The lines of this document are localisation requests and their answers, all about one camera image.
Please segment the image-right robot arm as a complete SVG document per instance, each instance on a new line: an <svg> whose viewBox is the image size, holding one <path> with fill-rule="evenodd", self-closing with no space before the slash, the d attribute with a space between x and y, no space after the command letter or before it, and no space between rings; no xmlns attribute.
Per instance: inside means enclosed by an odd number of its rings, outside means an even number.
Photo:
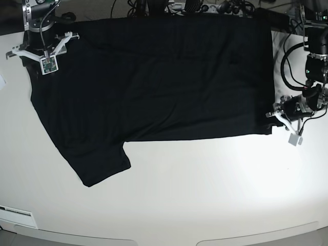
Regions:
<svg viewBox="0 0 328 246"><path fill-rule="evenodd" d="M284 84L301 93L282 103L284 118L288 121L311 117L327 109L327 1L300 1L300 16L303 36L307 39L289 48L280 64ZM308 52L305 63L306 82L303 87L291 85L284 71L289 55L298 48Z"/></svg>

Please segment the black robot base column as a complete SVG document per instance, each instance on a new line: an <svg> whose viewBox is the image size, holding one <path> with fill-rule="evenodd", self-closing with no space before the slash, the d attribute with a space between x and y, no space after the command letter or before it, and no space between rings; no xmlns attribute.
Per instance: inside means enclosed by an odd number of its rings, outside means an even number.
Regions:
<svg viewBox="0 0 328 246"><path fill-rule="evenodd" d="M157 17L165 14L165 0L147 0L149 16Z"/></svg>

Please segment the image-left robot arm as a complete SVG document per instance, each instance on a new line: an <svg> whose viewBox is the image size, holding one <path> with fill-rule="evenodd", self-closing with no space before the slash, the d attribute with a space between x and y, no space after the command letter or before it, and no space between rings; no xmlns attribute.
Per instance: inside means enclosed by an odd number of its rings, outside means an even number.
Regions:
<svg viewBox="0 0 328 246"><path fill-rule="evenodd" d="M72 24L76 16L67 12L56 16L55 9L60 1L22 1L24 39L27 51L42 55L45 50L52 52L63 35L55 31L56 24Z"/></svg>

